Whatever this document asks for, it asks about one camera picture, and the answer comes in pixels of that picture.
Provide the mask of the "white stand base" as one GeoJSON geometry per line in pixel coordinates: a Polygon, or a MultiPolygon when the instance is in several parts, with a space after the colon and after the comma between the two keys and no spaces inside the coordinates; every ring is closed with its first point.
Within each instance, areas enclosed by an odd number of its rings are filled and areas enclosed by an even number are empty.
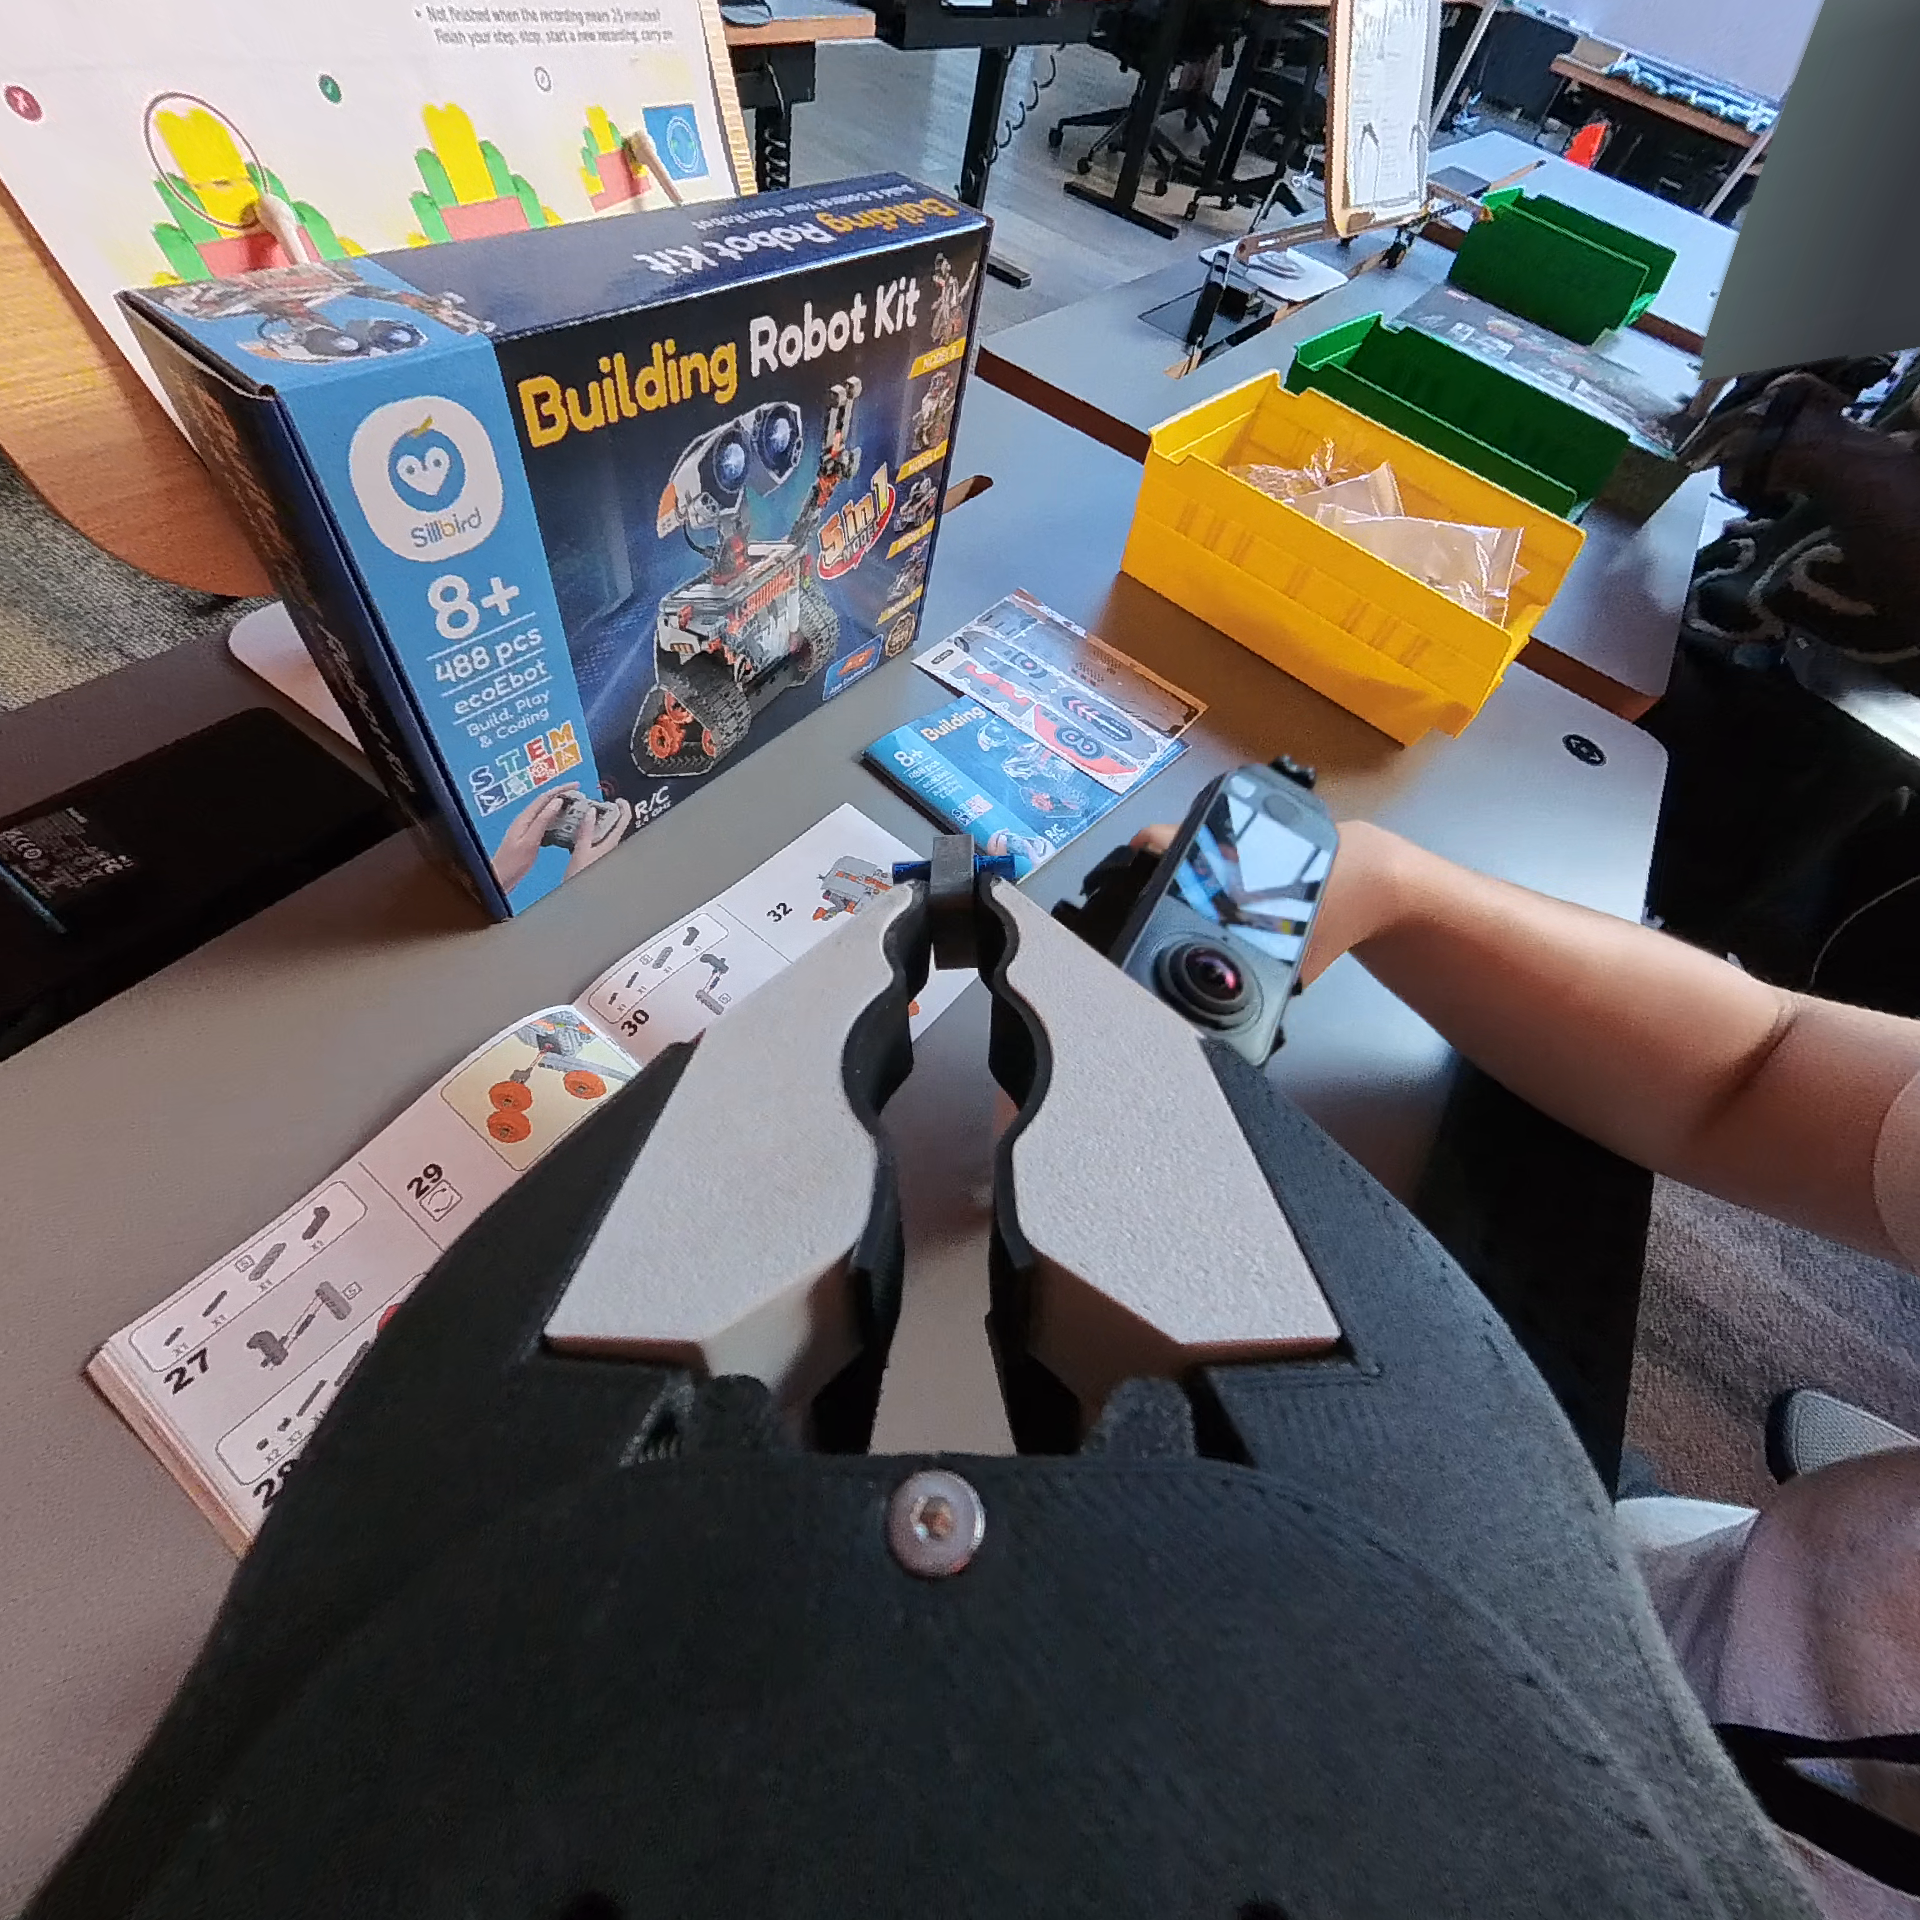
{"type": "Polygon", "coordinates": [[[358,668],[342,654],[332,666],[316,658],[280,600],[266,602],[234,620],[226,636],[228,654],[274,688],[296,708],[372,758],[364,740],[364,722],[380,718],[368,706],[358,668]]]}

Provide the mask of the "wooden display board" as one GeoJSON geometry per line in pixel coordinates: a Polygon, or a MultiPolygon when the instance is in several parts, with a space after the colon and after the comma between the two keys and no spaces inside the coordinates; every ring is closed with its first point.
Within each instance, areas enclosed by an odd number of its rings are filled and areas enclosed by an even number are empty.
{"type": "MultiPolygon", "coordinates": [[[[224,294],[226,276],[114,290],[94,302],[8,188],[20,242],[4,246],[4,450],[46,504],[102,550],[160,578],[250,594],[264,574],[216,502],[118,310],[134,288],[224,294]]],[[[304,286],[352,256],[310,260],[304,286]]]]}

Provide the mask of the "blue cover manual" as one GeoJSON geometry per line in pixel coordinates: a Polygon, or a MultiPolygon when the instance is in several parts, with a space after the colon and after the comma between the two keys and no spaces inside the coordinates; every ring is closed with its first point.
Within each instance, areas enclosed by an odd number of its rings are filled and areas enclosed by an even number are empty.
{"type": "Polygon", "coordinates": [[[946,834],[1006,854],[1024,880],[1120,796],[978,700],[956,698],[872,740],[864,764],[946,834]]]}

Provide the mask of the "clear plastic parts bags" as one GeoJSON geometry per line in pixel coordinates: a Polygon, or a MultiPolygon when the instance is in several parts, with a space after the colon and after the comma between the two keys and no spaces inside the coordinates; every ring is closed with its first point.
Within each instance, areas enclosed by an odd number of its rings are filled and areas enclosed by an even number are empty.
{"type": "Polygon", "coordinates": [[[1510,590],[1524,576],[1520,528],[1408,514],[1392,464],[1366,468],[1332,440],[1292,464],[1232,460],[1226,472],[1468,612],[1506,622],[1510,590]]]}

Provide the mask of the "printed sticker sheet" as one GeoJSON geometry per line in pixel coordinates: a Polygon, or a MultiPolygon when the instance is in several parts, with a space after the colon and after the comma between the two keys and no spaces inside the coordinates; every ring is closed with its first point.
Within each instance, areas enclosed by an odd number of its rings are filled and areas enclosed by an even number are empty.
{"type": "Polygon", "coordinates": [[[1014,590],[916,666],[1122,796],[1182,746],[1206,704],[1014,590]]]}

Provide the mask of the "blue robot kit box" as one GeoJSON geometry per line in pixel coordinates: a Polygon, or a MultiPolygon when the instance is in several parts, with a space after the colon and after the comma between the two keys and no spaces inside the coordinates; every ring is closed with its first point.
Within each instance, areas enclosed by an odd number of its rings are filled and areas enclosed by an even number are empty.
{"type": "Polygon", "coordinates": [[[492,920],[918,632],[992,224],[898,176],[120,296],[492,920]]]}

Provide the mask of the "grey office desk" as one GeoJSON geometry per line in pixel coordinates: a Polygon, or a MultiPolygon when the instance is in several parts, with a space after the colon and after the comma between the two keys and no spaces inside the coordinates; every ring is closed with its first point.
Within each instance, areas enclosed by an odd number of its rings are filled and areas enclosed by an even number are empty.
{"type": "MultiPolygon", "coordinates": [[[[1674,266],[1646,314],[1652,332],[1608,334],[1596,350],[1668,402],[1688,402],[1700,374],[1684,346],[1706,338],[1736,232],[1510,134],[1454,142],[1440,156],[1442,168],[1490,182],[1530,160],[1538,166],[1520,182],[1526,190],[1632,228],[1674,252],[1674,266]]],[[[990,384],[1140,462],[1160,422],[1256,374],[1286,372],[1294,348],[1334,324],[1368,314],[1398,316],[1448,276],[1452,254],[1430,238],[1414,240],[1394,268],[1360,270],[1380,248],[1380,236],[1358,238],[1346,284],[1188,372],[1180,338],[1146,318],[1172,306],[1184,322],[1194,308],[1204,268],[1196,246],[1178,242],[1172,264],[994,334],[982,348],[982,372],[990,384]]],[[[1582,520],[1584,546],[1520,664],[1622,718],[1648,712],[1668,690],[1710,494],[1708,474],[1694,474],[1644,520],[1606,504],[1590,506],[1582,520]]]]}

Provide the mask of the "grey holed building beam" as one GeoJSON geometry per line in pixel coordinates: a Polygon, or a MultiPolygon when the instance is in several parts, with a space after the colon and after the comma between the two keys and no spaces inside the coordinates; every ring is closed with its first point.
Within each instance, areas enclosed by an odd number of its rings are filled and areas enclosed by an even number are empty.
{"type": "Polygon", "coordinates": [[[978,970],[978,844],[968,832],[932,842],[924,878],[930,960],[942,972],[978,970]]]}

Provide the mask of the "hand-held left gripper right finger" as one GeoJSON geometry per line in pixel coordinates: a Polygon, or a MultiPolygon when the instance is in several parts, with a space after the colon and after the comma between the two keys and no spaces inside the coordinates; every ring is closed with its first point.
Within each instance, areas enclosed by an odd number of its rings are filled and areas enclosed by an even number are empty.
{"type": "Polygon", "coordinates": [[[976,886],[994,1160],[988,1338],[1020,1452],[1070,1452],[1128,1380],[1316,1362],[1340,1326],[1220,1080],[1230,1048],[1006,878],[976,886]]]}

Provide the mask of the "yellow plastic bin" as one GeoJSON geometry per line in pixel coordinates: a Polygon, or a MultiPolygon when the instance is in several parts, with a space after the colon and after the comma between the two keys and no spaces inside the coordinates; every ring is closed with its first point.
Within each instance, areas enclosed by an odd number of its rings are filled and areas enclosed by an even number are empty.
{"type": "Polygon", "coordinates": [[[1584,534],[1446,456],[1262,372],[1152,430],[1122,570],[1392,740],[1464,732],[1568,578],[1584,534]],[[1390,466],[1424,518],[1510,526],[1522,578],[1502,622],[1468,612],[1236,478],[1324,446],[1390,466]]]}

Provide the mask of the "wooden easel with sheet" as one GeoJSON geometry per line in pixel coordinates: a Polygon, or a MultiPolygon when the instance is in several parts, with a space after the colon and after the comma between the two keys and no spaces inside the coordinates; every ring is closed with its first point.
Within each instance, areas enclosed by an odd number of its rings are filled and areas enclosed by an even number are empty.
{"type": "Polygon", "coordinates": [[[1326,238],[1350,242],[1364,232],[1388,232],[1404,246],[1454,196],[1428,176],[1430,132],[1466,80],[1500,4],[1478,4],[1444,86],[1436,84],[1440,12],[1438,2],[1330,4],[1324,214],[1250,230],[1224,248],[1204,282],[1206,316],[1220,292],[1260,258],[1326,238]]]}

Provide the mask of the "person's white shirt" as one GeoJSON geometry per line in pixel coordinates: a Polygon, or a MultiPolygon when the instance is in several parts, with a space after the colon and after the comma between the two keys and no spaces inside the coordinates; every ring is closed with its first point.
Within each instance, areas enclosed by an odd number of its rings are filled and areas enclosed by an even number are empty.
{"type": "MultiPolygon", "coordinates": [[[[1688,1188],[1916,1274],[1916,1020],[1752,980],[1682,1014],[1678,1134],[1652,1164],[1688,1188]]],[[[1620,1522],[1708,1718],[1838,1766],[1904,1748],[1856,1802],[1812,1782],[1798,1828],[1916,1814],[1916,1450],[1838,1462],[1762,1506],[1642,1498],[1620,1522]]]]}

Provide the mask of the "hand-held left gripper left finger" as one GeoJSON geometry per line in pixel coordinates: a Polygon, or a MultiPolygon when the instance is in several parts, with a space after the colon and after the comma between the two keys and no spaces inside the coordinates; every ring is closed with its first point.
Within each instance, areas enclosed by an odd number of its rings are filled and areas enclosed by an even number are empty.
{"type": "Polygon", "coordinates": [[[708,1026],[546,1342],[760,1380],[794,1434],[864,1452],[904,1262],[880,1114],[928,972],[926,888],[898,884],[708,1026]]]}

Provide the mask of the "open white instruction booklet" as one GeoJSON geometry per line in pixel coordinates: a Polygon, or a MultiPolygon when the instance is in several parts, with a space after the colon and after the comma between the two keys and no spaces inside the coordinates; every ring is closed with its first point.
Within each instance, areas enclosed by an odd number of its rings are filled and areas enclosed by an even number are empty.
{"type": "Polygon", "coordinates": [[[344,1382],[442,1254],[668,1044],[828,942],[908,844],[842,804],[716,898],[448,1070],[86,1374],[244,1554],[344,1382]]]}

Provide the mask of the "black flat device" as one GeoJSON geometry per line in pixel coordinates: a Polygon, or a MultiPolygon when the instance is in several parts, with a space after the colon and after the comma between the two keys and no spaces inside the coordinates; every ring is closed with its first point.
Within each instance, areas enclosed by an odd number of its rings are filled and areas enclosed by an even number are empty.
{"type": "Polygon", "coordinates": [[[2,1054],[60,1030],[402,828],[266,708],[2,824],[2,1054]]]}

